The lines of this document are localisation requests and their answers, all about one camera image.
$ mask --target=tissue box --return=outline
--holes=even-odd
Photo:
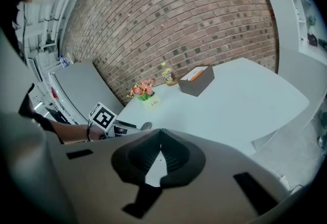
[[[204,71],[197,76],[193,81],[186,80],[191,79],[192,74],[196,70],[200,70],[202,68],[205,68]],[[183,93],[198,97],[206,87],[214,80],[214,70],[213,66],[196,66],[191,71],[189,71],[187,74],[185,74],[179,81],[179,87],[180,90]]]

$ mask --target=pink flower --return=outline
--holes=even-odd
[[[147,87],[147,93],[149,95],[152,95],[153,94],[153,87],[151,87],[151,86]]]

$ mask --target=black cutout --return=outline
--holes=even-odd
[[[161,178],[159,188],[154,188],[145,184],[145,176],[160,151],[165,157],[168,175]],[[191,183],[204,168],[205,155],[195,144],[166,129],[157,129],[118,148],[111,157],[111,164],[122,181],[139,186],[135,203],[123,210],[142,218],[163,189]]]
[[[83,150],[79,150],[79,151],[74,151],[74,152],[69,152],[69,153],[66,153],[67,157],[72,160],[72,159],[76,159],[76,158],[79,158],[81,156],[87,156],[87,155],[90,155],[92,154],[93,151],[90,150],[90,149],[83,149]]]
[[[247,172],[233,176],[259,215],[275,206],[277,201]]]

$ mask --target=bottle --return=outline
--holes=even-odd
[[[167,85],[173,86],[173,85],[177,84],[177,79],[173,72],[173,69],[170,67],[167,67],[165,62],[161,63],[161,66],[162,66],[162,68],[164,68],[162,75],[163,75],[163,79],[165,80]]]
[[[62,55],[59,56],[59,59],[64,68],[69,65]]]

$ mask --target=gray floor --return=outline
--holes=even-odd
[[[251,158],[266,169],[285,175],[290,189],[310,183],[326,152],[318,147],[317,137],[325,130],[318,116],[297,135],[278,132]]]

